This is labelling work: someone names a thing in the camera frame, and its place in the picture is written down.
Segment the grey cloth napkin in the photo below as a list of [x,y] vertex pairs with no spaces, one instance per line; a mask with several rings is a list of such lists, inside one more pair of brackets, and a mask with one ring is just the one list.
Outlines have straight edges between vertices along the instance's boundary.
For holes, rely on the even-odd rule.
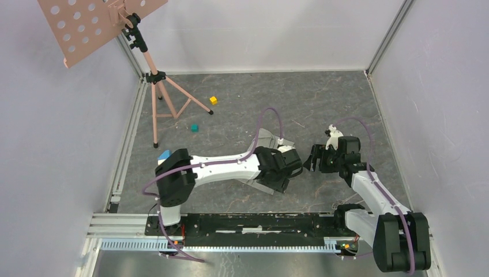
[[[279,136],[275,136],[270,131],[261,128],[258,132],[258,139],[256,138],[253,139],[251,145],[249,146],[249,150],[251,150],[255,140],[257,140],[257,147],[265,147],[265,148],[271,148],[277,150],[278,139]],[[294,142],[286,139],[284,139],[284,144],[293,145],[295,147]],[[237,181],[270,195],[273,195],[275,192],[277,192],[265,186],[265,182],[267,181],[265,179],[237,179]]]

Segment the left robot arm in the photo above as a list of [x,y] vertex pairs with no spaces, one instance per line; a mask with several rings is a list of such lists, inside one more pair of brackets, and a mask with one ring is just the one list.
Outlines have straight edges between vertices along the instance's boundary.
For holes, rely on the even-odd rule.
[[212,182],[241,179],[255,181],[283,193],[289,181],[303,171],[294,147],[256,147],[242,154],[204,157],[178,149],[155,168],[161,215],[159,227],[167,235],[181,228],[180,208],[193,189]]

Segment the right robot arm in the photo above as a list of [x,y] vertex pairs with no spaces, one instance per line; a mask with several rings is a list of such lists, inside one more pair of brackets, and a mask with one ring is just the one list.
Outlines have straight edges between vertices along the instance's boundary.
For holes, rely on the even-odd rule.
[[429,224],[421,212],[402,205],[379,180],[373,166],[361,160],[361,143],[354,136],[330,137],[314,144],[303,166],[310,172],[337,173],[366,207],[343,204],[333,228],[337,234],[354,231],[372,248],[382,272],[428,270],[431,267]]

